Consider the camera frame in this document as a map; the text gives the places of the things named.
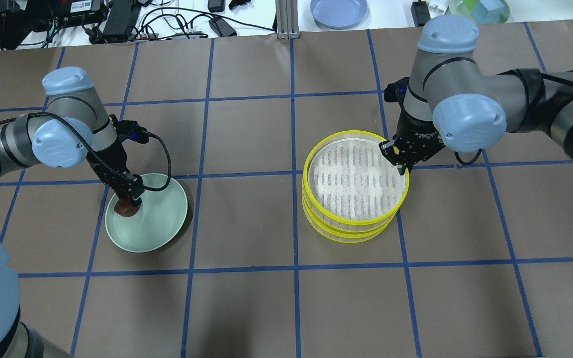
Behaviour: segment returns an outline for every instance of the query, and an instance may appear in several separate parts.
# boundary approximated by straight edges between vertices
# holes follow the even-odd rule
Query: white mesh
[[[399,175],[374,141],[347,138],[328,143],[309,167],[315,199],[331,213],[369,220],[391,211],[402,199],[405,177]]]

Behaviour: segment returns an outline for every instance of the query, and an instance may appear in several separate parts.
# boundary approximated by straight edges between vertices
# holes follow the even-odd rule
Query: robotic hand
[[[544,131],[573,159],[573,71],[537,69],[487,77],[473,59],[479,29],[468,18],[444,15],[423,28],[410,78],[388,85],[398,102],[396,134],[380,143],[400,173],[448,147],[471,153],[507,132]]]
[[[144,190],[160,191],[169,185],[171,163],[161,138],[134,121],[107,115],[87,73],[76,67],[52,71],[43,79],[50,96],[45,112],[0,121],[0,177],[38,163],[71,168],[87,158],[100,180],[108,184],[119,202],[114,211],[124,217],[136,213]],[[127,169],[123,141],[161,141],[168,158],[168,180],[161,188],[143,185]]]

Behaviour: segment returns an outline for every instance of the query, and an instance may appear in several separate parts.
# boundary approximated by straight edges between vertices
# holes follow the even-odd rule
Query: stack of baskets
[[[314,147],[304,163],[302,206],[320,234],[341,243],[360,243],[380,234],[408,193],[400,175],[380,153],[384,138],[343,131]]]

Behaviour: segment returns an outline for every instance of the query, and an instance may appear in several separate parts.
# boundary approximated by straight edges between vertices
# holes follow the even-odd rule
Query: brown object
[[[116,202],[114,206],[114,213],[121,215],[121,217],[131,217],[138,212],[141,206],[132,205],[132,201],[129,197],[122,197]]]

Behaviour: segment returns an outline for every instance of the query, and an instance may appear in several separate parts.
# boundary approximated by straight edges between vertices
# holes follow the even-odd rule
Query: light green plate
[[[143,174],[143,183],[163,186],[167,175]],[[178,233],[187,217],[187,195],[174,179],[161,192],[146,190],[143,204],[132,217],[114,213],[118,196],[114,194],[105,209],[105,229],[116,246],[129,252],[148,252],[168,243]]]

